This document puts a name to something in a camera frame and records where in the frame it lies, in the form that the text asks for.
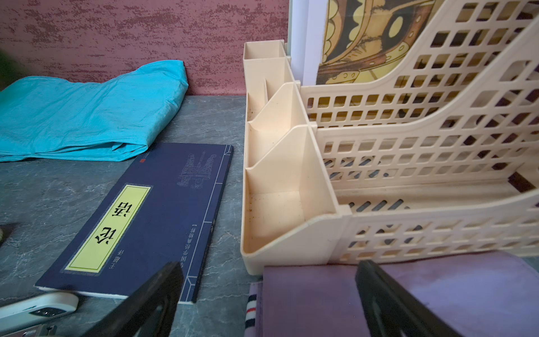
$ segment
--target book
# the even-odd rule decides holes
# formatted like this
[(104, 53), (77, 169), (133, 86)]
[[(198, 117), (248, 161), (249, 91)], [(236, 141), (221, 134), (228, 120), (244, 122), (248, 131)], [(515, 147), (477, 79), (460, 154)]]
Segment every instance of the book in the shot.
[(41, 290), (126, 298), (180, 262), (193, 303), (232, 159), (230, 145), (156, 143), (111, 188), (36, 282)]
[(316, 84), (365, 83), (404, 59), (444, 0), (329, 0)]

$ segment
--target black object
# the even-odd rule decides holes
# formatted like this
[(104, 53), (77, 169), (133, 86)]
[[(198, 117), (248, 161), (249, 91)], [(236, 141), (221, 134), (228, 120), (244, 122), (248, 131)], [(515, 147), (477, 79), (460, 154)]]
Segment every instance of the black object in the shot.
[(66, 311), (62, 309), (47, 307), (47, 308), (39, 309), (36, 311), (32, 311), (30, 312), (30, 314), (36, 315), (36, 316), (43, 316), (43, 317), (53, 317), (59, 314), (63, 314), (65, 312)]
[(178, 262), (169, 262), (83, 337), (166, 337), (183, 284)]
[(356, 273), (372, 337), (462, 337), (370, 260)]

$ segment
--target cyan cloth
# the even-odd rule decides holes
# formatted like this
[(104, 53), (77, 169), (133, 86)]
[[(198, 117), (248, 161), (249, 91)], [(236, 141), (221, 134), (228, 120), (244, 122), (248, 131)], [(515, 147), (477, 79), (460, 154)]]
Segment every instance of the cyan cloth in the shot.
[(0, 92), (0, 162), (131, 158), (176, 115), (187, 88), (179, 60), (146, 64), (105, 83), (20, 79)]

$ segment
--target phone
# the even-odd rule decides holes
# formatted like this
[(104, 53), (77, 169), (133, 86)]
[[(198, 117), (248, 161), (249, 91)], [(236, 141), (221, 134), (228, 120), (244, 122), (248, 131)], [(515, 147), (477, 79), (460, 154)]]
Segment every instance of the phone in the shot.
[(0, 333), (33, 326), (77, 310), (79, 298), (71, 293), (51, 292), (0, 307)]

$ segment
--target purple cloth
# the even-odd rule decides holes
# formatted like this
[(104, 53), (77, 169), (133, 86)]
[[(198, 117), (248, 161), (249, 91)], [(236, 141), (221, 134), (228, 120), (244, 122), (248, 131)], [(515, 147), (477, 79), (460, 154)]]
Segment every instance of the purple cloth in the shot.
[[(465, 337), (539, 335), (539, 274), (504, 252), (457, 255), (382, 268)], [(267, 267), (263, 334), (369, 336), (356, 266)]]

